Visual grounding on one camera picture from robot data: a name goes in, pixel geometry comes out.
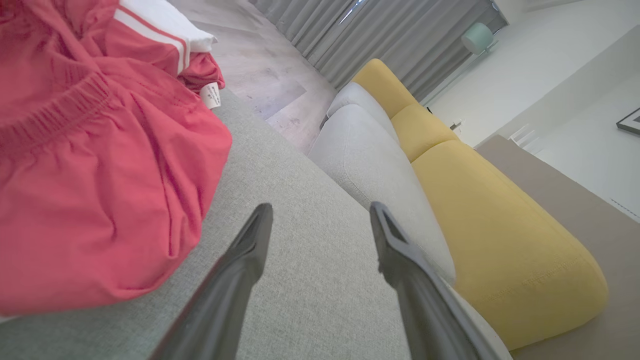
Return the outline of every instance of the clothing tag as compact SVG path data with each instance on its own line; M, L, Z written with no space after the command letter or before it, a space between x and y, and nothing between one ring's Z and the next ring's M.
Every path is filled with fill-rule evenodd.
M220 106L220 89L218 89L218 83L203 86L202 89L200 89L200 98L209 109Z

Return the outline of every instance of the gray fabric upholstery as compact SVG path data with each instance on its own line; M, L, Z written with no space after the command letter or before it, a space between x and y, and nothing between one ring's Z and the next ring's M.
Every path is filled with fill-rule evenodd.
M1 324L1 359L146 359L261 202L273 205L273 233L237 358L409 357L368 212L237 97L221 96L216 113L234 143L198 247L136 300Z
M396 130L394 129L393 124L391 124L391 120L389 119L387 112L385 112L373 96L371 96L367 90L364 90L364 88L358 83L348 83L338 92L331 102L331 105L329 105L329 110L326 111L326 116L331 117L339 108L349 104L360 105L382 126L382 128L396 141L396 143L400 143L400 139L398 139Z
M308 156L364 208L372 201L387 205L440 276L454 284L449 247L409 160L364 109L338 109Z

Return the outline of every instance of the wooden floor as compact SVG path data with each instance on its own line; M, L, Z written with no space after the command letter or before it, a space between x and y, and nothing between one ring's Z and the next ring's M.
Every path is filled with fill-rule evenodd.
M308 153L336 94L329 82L248 0L170 2L218 38L212 54L227 87Z

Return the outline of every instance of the white wall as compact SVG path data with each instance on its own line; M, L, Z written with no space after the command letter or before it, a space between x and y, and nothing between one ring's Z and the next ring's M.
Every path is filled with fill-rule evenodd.
M463 119L461 139L476 146L638 24L640 0L583 0L527 13L429 107L446 124Z
M640 25L518 114L497 134L509 138L528 124L528 129L535 131L536 136L547 136L638 72Z
M493 0L508 24L515 24L525 13L527 0Z
M638 107L640 72L546 137L537 157L613 206L621 209L612 198L640 215L640 136L616 127Z

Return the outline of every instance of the mint green lamp shade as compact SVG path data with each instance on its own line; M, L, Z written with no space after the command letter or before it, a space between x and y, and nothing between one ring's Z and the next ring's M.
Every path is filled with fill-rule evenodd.
M462 44L472 53L480 55L493 43L493 34L486 25L477 22L462 35Z

